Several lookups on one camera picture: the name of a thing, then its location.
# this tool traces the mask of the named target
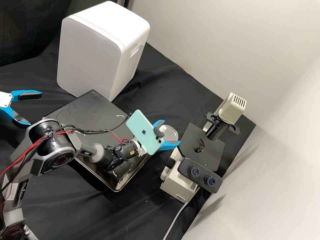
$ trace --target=cable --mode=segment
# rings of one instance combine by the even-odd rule
[[[170,233],[170,231],[171,231],[174,223],[176,222],[178,216],[180,215],[180,213],[182,212],[182,210],[188,205],[188,203],[189,203],[190,200],[194,197],[194,195],[196,195],[196,193],[198,192],[199,188],[200,188],[200,187],[197,187],[196,191],[192,194],[192,196],[189,198],[189,200],[186,201],[186,203],[185,203],[185,204],[182,206],[182,208],[179,210],[179,212],[177,213],[176,217],[173,219],[173,221],[172,221],[172,223],[171,223],[171,225],[170,225],[170,227],[169,227],[166,235],[164,236],[163,240],[166,240],[166,238],[168,237],[168,235],[169,235],[169,233]]]
[[[76,126],[69,124],[69,125],[65,125],[65,126],[62,126],[62,127],[60,127],[60,128],[57,128],[55,131],[58,132],[59,130],[64,129],[64,128],[67,128],[67,127],[75,128]]]
[[[110,129],[109,131],[113,131],[113,130],[117,129],[118,127],[120,127],[122,124],[124,124],[124,122],[125,122],[130,116],[131,116],[131,113],[129,113],[129,114],[127,115],[127,117],[126,117],[118,126]]]
[[[77,128],[76,126],[74,126],[74,125],[72,125],[72,124],[69,124],[69,125],[65,125],[65,126],[62,126],[62,127],[60,127],[60,128],[57,128],[55,131],[57,132],[57,131],[59,131],[59,130],[61,130],[61,129],[65,129],[65,128],[68,128],[68,127],[72,127],[75,131],[78,131],[78,132],[80,132],[80,133],[83,133],[83,134],[101,134],[101,133],[106,133],[106,132],[111,132],[111,131],[113,131],[113,130],[115,130],[115,129],[117,129],[118,127],[120,127],[122,124],[124,124],[125,123],[125,121],[129,118],[131,116],[131,113],[129,113],[128,115],[127,115],[127,117],[119,124],[119,125],[117,125],[117,126],[115,126],[114,128],[112,128],[112,129],[99,129],[99,130],[83,130],[83,129],[81,129],[81,128]]]
[[[2,176],[8,169],[10,169],[12,166],[14,166],[15,164],[17,164],[18,162],[24,160],[26,154],[31,151],[28,154],[28,157],[25,159],[25,161],[23,163],[21,163],[21,165],[18,167],[19,169],[15,171],[15,173],[13,174],[13,176],[11,177],[11,179],[8,181],[8,183],[0,190],[0,193],[2,193],[8,186],[10,183],[12,183],[12,181],[15,179],[15,177],[20,173],[21,169],[23,168],[23,166],[31,159],[31,157],[35,154],[35,152],[37,151],[38,147],[45,141],[47,140],[49,137],[48,136],[43,136],[41,137],[38,141],[36,141],[34,144],[32,144],[26,151],[24,151],[20,157],[18,157],[9,167],[7,167],[0,176]]]

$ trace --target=sticker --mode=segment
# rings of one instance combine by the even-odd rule
[[[7,192],[6,192],[6,200],[8,201],[13,201],[14,197],[16,196],[16,192],[18,189],[18,183],[11,183],[8,187],[7,187]]]
[[[185,199],[184,199],[183,197],[180,197],[178,194],[177,194],[176,198],[177,198],[179,201],[181,201],[181,202],[184,202],[184,201],[185,201]]]
[[[190,187],[190,188],[191,188],[192,190],[194,190],[196,186],[197,186],[197,184],[192,183],[192,185],[191,185],[191,187]]]

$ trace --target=black wire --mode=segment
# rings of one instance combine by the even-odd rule
[[[107,133],[107,132],[111,132],[115,129],[117,129],[118,127],[120,127],[122,124],[125,123],[125,121],[130,117],[131,114],[128,114],[127,117],[116,127],[112,128],[112,129],[99,129],[99,130],[83,130],[81,128],[76,128],[74,127],[73,125],[66,125],[62,128],[65,128],[65,127],[74,127],[73,130],[74,131],[77,131],[77,132],[80,132],[80,133],[83,133],[83,134],[87,134],[87,135],[93,135],[93,134],[102,134],[102,133]]]
[[[44,137],[40,143],[38,145],[36,145],[28,154],[28,156],[26,157],[26,159],[24,160],[24,162],[21,164],[20,167],[18,167],[19,169],[16,171],[16,173],[14,174],[14,176],[12,176],[9,180],[9,182],[0,190],[0,193],[2,193],[8,186],[10,183],[12,183],[12,181],[16,178],[16,176],[21,172],[21,170],[23,169],[24,165],[26,165],[27,162],[30,161],[30,159],[32,158],[32,156],[36,153],[37,149],[39,148],[39,146],[45,141],[47,140],[46,137]]]
[[[59,130],[64,129],[64,128],[67,128],[67,127],[75,128],[76,126],[69,124],[69,125],[65,125],[65,126],[62,126],[62,127],[60,127],[60,128],[57,128],[55,131],[58,132]]]
[[[118,126],[112,128],[112,129],[109,129],[109,131],[113,131],[113,130],[115,130],[116,128],[120,127],[122,124],[124,124],[124,122],[125,122],[130,116],[131,116],[131,113],[129,113],[129,114],[127,115],[127,117],[126,117]]]

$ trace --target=label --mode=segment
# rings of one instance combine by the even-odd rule
[[[197,186],[197,184],[192,183],[192,185],[191,185],[191,187],[190,187],[190,188],[191,188],[192,190],[194,190],[196,186]]]
[[[178,199],[180,202],[185,202],[186,201],[183,197],[180,197],[178,194],[176,196],[176,199]]]
[[[18,183],[11,183],[7,187],[7,192],[6,192],[5,199],[8,200],[8,201],[13,201],[14,197],[16,195],[17,189],[18,189]]]
[[[82,150],[80,153],[81,153],[81,154],[84,154],[84,155],[87,155],[87,156],[92,156],[92,153],[87,152],[87,151],[85,151],[85,150]]]

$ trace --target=white cable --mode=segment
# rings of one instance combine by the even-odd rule
[[[182,210],[188,205],[188,203],[190,202],[190,200],[193,198],[194,195],[196,195],[197,191],[199,190],[200,187],[197,187],[196,191],[192,194],[192,196],[189,198],[188,201],[186,201],[186,203],[182,206],[182,208],[179,210],[179,212],[177,213],[176,217],[173,219],[166,235],[164,236],[163,240],[166,240],[167,236],[169,235],[171,228],[173,227],[174,223],[176,222],[178,216],[180,215],[180,213],[182,212]]]

